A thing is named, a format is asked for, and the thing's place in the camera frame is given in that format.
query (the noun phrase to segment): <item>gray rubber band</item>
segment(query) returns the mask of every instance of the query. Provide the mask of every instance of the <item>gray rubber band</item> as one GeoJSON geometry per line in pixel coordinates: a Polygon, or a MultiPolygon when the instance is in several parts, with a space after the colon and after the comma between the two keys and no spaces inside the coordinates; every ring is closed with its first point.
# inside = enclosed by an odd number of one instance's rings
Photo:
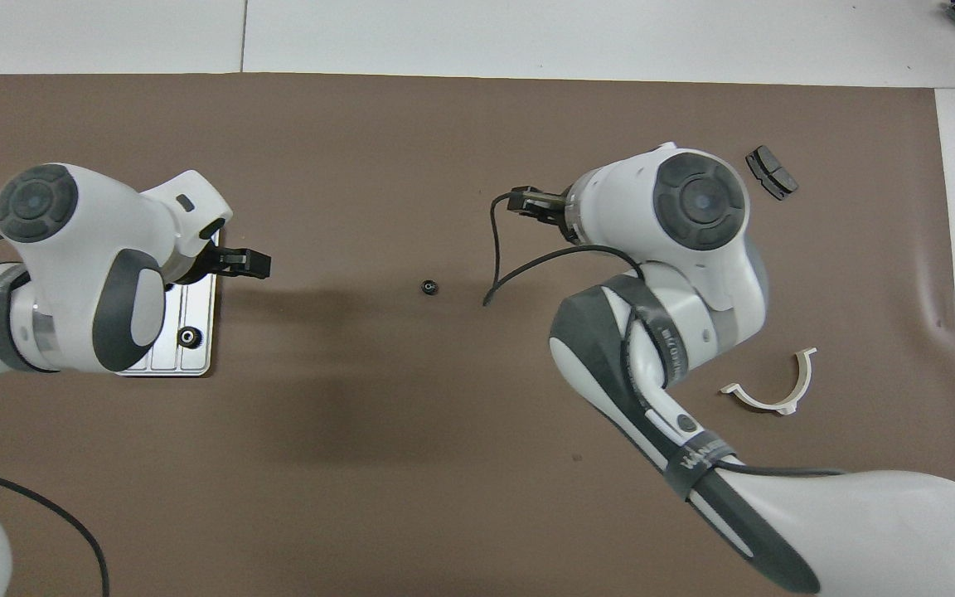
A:
{"type": "Polygon", "coordinates": [[[11,295],[15,288],[26,284],[29,280],[27,268],[23,264],[14,265],[0,275],[0,360],[17,371],[38,371],[38,373],[56,373],[33,366],[24,360],[12,340],[10,328],[11,295]]]}
{"type": "Polygon", "coordinates": [[[735,454],[732,446],[727,445],[720,435],[713,431],[702,431],[688,439],[668,459],[666,483],[680,499],[687,499],[691,488],[702,479],[720,459],[735,454]]]}
{"type": "Polygon", "coordinates": [[[662,370],[666,372],[666,383],[663,383],[663,388],[682,381],[689,369],[683,337],[680,336],[680,330],[677,329],[673,317],[647,284],[632,276],[617,275],[603,282],[602,286],[610,288],[615,294],[621,296],[639,314],[643,326],[651,336],[652,342],[655,343],[655,348],[658,348],[662,370]]]}

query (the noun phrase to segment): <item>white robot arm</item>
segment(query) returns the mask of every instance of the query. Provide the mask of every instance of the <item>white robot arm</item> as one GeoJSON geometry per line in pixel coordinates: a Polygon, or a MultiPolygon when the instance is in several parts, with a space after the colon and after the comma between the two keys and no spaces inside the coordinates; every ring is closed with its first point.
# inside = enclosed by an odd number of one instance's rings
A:
{"type": "Polygon", "coordinates": [[[796,593],[955,596],[955,483],[747,466],[668,395],[765,320],[749,197],[728,163],[667,143],[584,174],[561,196],[508,196],[511,211],[557,224],[576,245],[639,262],[562,302],[550,352],[740,556],[796,593]]]}
{"type": "MultiPolygon", "coordinates": [[[[268,277],[268,256],[211,242],[231,216],[194,171],[141,193],[67,163],[18,174],[0,193],[0,233],[22,257],[0,262],[0,373],[128,369],[162,330],[167,284],[268,277]]],[[[0,594],[10,571],[0,527],[0,594]]]]}

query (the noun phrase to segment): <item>curved white clip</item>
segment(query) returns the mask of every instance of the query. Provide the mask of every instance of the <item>curved white clip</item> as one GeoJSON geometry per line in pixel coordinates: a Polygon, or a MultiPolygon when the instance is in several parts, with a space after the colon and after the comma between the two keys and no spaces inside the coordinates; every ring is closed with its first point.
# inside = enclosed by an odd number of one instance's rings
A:
{"type": "Polygon", "coordinates": [[[810,355],[815,351],[816,348],[813,347],[806,348],[804,351],[795,352],[795,356],[798,357],[798,381],[795,382],[795,389],[791,390],[791,394],[788,394],[788,397],[783,398],[783,400],[778,401],[776,404],[759,403],[759,401],[751,398],[750,394],[747,394],[746,390],[744,390],[739,383],[729,383],[729,385],[720,389],[720,393],[735,394],[736,398],[739,398],[739,400],[742,400],[748,405],[752,405],[754,408],[774,410],[779,412],[780,415],[792,415],[793,412],[798,410],[798,401],[801,400],[801,397],[806,395],[808,385],[810,385],[810,381],[812,381],[810,355]]]}

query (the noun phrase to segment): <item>circular cap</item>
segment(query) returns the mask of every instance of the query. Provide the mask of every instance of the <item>circular cap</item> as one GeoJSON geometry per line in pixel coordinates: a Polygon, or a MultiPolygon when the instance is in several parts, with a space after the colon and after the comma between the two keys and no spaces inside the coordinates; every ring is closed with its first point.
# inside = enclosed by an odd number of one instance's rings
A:
{"type": "Polygon", "coordinates": [[[31,181],[18,189],[10,199],[12,212],[24,220],[34,220],[38,216],[46,214],[46,209],[50,209],[54,192],[45,184],[38,181],[31,181]]]}
{"type": "Polygon", "coordinates": [[[728,192],[713,178],[698,178],[683,187],[680,207],[692,222],[716,222],[728,211],[728,192]]]}
{"type": "Polygon", "coordinates": [[[29,167],[0,192],[0,231],[16,242],[48,239],[72,218],[79,197],[67,167],[59,163],[29,167]]]}

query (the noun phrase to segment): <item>white table surface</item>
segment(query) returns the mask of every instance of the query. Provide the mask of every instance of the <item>white table surface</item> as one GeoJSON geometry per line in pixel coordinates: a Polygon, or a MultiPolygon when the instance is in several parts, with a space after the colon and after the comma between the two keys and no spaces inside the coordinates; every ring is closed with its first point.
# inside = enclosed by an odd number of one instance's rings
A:
{"type": "Polygon", "coordinates": [[[937,0],[0,0],[0,73],[341,72],[936,88],[955,273],[955,24],[937,0]]]}

